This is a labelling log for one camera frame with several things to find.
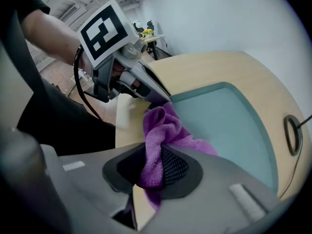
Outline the round white table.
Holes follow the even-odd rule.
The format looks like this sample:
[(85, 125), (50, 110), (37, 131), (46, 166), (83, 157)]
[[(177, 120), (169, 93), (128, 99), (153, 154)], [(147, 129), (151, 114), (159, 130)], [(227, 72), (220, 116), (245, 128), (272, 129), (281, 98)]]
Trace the round white table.
[(158, 60), (158, 54), (157, 54), (157, 50), (156, 50), (156, 44), (155, 42), (159, 39), (163, 39), (165, 37), (164, 34), (161, 35), (155, 35), (155, 36), (151, 36), (151, 37), (143, 37), (142, 40), (144, 40), (147, 44), (151, 44), (151, 48), (152, 48), (152, 53), (154, 55), (154, 60)]

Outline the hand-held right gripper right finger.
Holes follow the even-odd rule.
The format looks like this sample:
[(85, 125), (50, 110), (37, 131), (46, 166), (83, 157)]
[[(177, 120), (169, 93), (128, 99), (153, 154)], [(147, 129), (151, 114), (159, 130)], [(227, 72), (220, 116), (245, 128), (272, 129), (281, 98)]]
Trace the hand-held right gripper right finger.
[(170, 185), (185, 197), (165, 199), (143, 234), (265, 234), (287, 201), (233, 162), (192, 149), (164, 145), (188, 163), (186, 176)]

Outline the person's left hand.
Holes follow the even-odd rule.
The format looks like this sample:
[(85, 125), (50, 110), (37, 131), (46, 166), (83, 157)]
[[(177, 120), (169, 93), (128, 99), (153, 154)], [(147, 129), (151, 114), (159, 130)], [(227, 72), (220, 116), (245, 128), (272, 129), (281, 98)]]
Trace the person's left hand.
[(117, 61), (114, 61), (111, 78), (115, 82), (121, 79), (122, 82), (125, 82), (132, 88), (138, 88), (141, 85), (140, 81), (136, 79), (131, 73), (125, 71), (125, 67), (123, 67)]

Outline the teal plastic tray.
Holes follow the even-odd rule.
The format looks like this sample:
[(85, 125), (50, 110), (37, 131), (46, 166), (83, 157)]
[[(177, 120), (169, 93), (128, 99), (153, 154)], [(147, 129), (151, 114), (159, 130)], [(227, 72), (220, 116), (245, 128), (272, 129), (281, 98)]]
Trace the teal plastic tray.
[(183, 126), (228, 159), (278, 191), (273, 146), (258, 113), (232, 84), (220, 82), (171, 96)]

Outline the white black round device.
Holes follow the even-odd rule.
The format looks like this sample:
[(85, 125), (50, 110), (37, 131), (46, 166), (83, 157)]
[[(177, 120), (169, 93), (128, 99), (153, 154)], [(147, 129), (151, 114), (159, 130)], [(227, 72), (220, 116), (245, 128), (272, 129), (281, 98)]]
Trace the white black round device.
[(133, 22), (133, 26), (135, 30), (140, 34), (144, 31), (144, 28), (142, 27), (141, 22), (139, 20), (135, 20)]

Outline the person's black clothing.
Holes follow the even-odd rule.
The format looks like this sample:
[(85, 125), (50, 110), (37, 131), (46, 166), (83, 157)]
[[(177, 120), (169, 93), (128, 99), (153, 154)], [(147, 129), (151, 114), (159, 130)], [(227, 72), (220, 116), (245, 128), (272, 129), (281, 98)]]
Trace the person's black clothing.
[(0, 0), (0, 127), (16, 127), (60, 156), (115, 147), (115, 126), (90, 114), (41, 77), (21, 23), (42, 0)]

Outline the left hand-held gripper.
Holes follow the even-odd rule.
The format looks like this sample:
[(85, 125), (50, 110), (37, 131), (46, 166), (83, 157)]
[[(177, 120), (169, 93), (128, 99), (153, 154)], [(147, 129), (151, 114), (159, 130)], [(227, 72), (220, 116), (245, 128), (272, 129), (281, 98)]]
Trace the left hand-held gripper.
[(94, 86), (87, 92), (88, 95), (108, 102), (117, 97), (123, 88), (131, 88), (121, 79), (117, 82), (112, 80), (113, 64), (117, 61), (135, 78), (133, 68), (140, 64), (141, 96), (171, 96), (151, 67), (139, 61), (147, 44), (140, 39), (116, 0), (106, 2), (95, 11), (78, 30), (78, 37), (91, 64)]

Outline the purple microfibre cloth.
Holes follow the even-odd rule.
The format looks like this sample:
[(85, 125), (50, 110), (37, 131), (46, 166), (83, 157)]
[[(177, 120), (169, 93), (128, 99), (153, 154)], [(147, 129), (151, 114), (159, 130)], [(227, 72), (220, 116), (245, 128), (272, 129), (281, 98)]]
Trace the purple microfibre cloth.
[(163, 188), (182, 179), (189, 168), (185, 161), (164, 151), (163, 144), (186, 147), (212, 156), (218, 154), (209, 142), (193, 138), (171, 102), (145, 111), (143, 133), (145, 164), (136, 184), (144, 189), (150, 206), (158, 211)]

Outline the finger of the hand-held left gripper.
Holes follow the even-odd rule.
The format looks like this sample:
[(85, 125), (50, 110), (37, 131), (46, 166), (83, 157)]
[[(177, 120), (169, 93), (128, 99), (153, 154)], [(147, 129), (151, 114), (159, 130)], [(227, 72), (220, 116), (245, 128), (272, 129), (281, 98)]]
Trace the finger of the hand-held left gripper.
[(145, 97), (145, 100), (155, 104), (164, 104), (172, 101), (170, 96), (162, 88), (152, 89)]

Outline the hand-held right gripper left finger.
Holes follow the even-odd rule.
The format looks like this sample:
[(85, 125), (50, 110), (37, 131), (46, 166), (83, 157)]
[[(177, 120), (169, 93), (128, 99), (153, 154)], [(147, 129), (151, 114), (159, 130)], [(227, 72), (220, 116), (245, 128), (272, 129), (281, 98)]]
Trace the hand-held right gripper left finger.
[(133, 185), (117, 165), (142, 153), (143, 143), (72, 156), (57, 156), (49, 145), (41, 148), (46, 174), (64, 209), (62, 234), (137, 234)]

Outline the person's left forearm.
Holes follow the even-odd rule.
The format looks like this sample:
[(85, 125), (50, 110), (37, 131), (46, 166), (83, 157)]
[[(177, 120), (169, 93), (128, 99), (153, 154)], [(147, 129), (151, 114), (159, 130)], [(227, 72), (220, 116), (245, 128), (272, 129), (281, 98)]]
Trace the person's left forearm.
[(25, 38), (48, 56), (74, 64), (80, 40), (62, 21), (38, 9), (25, 17), (21, 28)]

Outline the black desk lamp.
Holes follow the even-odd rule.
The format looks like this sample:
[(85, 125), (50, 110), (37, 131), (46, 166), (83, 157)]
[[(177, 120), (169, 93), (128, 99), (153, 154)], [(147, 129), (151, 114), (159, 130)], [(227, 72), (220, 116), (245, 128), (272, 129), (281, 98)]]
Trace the black desk lamp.
[(312, 119), (312, 115), (303, 121), (294, 115), (287, 115), (283, 119), (284, 132), (288, 150), (292, 156), (296, 156), (302, 149), (303, 133), (302, 127)]

